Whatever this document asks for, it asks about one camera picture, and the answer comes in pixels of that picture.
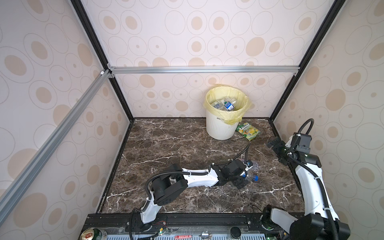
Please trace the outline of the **clear square bottle green label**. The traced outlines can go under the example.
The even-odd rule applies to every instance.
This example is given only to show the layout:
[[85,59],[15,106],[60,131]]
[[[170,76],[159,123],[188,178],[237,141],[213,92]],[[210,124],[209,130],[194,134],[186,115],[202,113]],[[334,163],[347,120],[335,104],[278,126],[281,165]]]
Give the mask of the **clear square bottle green label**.
[[215,109],[218,109],[218,110],[221,110],[221,111],[225,111],[226,108],[225,108],[225,105],[223,104],[222,101],[215,101],[211,104],[211,106]]

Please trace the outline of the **Pepsi label clear bottle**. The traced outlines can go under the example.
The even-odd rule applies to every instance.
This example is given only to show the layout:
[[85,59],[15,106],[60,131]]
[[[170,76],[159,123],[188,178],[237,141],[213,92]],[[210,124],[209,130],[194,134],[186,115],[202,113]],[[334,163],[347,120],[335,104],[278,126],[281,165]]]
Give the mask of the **Pepsi label clear bottle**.
[[225,108],[228,112],[235,110],[236,101],[224,101]]

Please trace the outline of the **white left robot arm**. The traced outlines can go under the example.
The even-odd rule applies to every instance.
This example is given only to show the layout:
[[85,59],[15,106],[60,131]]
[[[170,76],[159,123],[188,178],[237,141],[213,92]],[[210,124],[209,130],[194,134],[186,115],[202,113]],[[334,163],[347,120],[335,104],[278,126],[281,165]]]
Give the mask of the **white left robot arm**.
[[253,166],[252,161],[239,159],[211,164],[204,170],[188,170],[178,164],[169,166],[145,183],[144,189],[148,197],[140,210],[142,223],[153,222],[161,207],[174,201],[187,188],[224,186],[228,182],[237,189],[245,187],[250,182],[247,179],[248,171]]

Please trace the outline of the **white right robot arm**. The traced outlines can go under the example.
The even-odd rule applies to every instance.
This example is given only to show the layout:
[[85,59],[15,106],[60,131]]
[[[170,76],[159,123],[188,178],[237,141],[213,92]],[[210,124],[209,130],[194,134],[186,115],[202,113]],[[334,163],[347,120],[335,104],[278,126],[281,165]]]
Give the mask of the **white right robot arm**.
[[305,213],[298,219],[287,211],[267,205],[261,224],[266,230],[280,227],[292,240],[346,240],[351,235],[350,227],[341,222],[332,207],[324,186],[320,159],[310,153],[311,140],[310,135],[294,133],[290,143],[280,138],[267,143],[282,164],[294,169],[301,187]]

